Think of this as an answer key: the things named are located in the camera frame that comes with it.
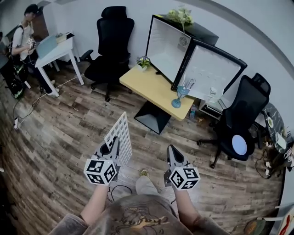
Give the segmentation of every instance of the black office chair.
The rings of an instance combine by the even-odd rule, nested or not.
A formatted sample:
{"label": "black office chair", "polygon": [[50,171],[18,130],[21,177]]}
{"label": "black office chair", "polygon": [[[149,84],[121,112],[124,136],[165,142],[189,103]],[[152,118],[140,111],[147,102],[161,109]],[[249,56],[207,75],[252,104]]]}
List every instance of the black office chair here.
{"label": "black office chair", "polygon": [[259,73],[256,73],[254,77],[252,78],[252,81],[255,82],[256,85],[258,85],[266,95],[270,95],[271,93],[271,86],[270,84],[266,81],[264,77],[262,77]]}
{"label": "black office chair", "polygon": [[107,84],[105,101],[109,102],[109,90],[112,84],[119,84],[119,78],[129,71],[128,42],[134,28],[134,20],[126,15],[125,6],[110,6],[103,10],[101,19],[97,21],[99,49],[101,56],[92,60],[87,51],[81,60],[91,64],[85,71],[85,77],[95,81],[92,90],[98,84]]}
{"label": "black office chair", "polygon": [[[229,160],[235,158],[241,161],[246,161],[249,155],[254,152],[255,141],[248,129],[268,101],[269,94],[264,92],[251,78],[242,76],[234,102],[223,111],[220,121],[214,126],[217,139],[197,141],[197,145],[212,143],[218,146],[215,161],[210,165],[211,168],[215,168],[221,151],[228,155]],[[247,152],[244,155],[239,155],[234,151],[232,146],[234,135],[240,135],[244,138],[247,144]]]}

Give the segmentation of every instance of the cap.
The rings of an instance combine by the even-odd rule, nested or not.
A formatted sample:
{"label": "cap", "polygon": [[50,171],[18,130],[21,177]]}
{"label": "cap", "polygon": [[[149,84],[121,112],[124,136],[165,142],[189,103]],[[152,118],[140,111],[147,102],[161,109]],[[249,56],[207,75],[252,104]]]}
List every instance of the cap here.
{"label": "cap", "polygon": [[24,14],[27,14],[27,13],[34,13],[34,14],[37,14],[39,11],[39,8],[36,4],[31,4],[27,7],[27,9],[25,10]]}

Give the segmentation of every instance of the office chair headrest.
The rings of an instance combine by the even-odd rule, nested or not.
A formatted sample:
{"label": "office chair headrest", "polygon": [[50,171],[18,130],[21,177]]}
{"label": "office chair headrest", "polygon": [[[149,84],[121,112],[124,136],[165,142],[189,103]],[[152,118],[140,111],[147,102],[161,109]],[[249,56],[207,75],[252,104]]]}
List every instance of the office chair headrest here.
{"label": "office chair headrest", "polygon": [[106,7],[101,14],[102,18],[127,18],[126,7],[125,6],[109,6]]}

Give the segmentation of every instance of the water bottle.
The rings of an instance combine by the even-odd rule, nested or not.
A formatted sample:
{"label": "water bottle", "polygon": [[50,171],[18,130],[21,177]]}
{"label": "water bottle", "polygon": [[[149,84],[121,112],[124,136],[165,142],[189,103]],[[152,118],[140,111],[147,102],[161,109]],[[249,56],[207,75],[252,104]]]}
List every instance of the water bottle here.
{"label": "water bottle", "polygon": [[191,111],[190,111],[190,119],[193,120],[195,118],[195,111],[196,111],[196,106],[192,104],[191,106]]}

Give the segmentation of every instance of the blue glass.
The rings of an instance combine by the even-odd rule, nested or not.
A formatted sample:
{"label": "blue glass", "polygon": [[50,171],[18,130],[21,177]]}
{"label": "blue glass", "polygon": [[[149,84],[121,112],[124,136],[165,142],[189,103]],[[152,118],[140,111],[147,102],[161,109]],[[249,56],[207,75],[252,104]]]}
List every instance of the blue glass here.
{"label": "blue glass", "polygon": [[186,87],[184,87],[184,86],[178,86],[178,90],[177,90],[178,98],[177,99],[174,99],[171,102],[171,105],[174,108],[181,107],[181,98],[184,98],[188,93],[189,93],[189,90]]}

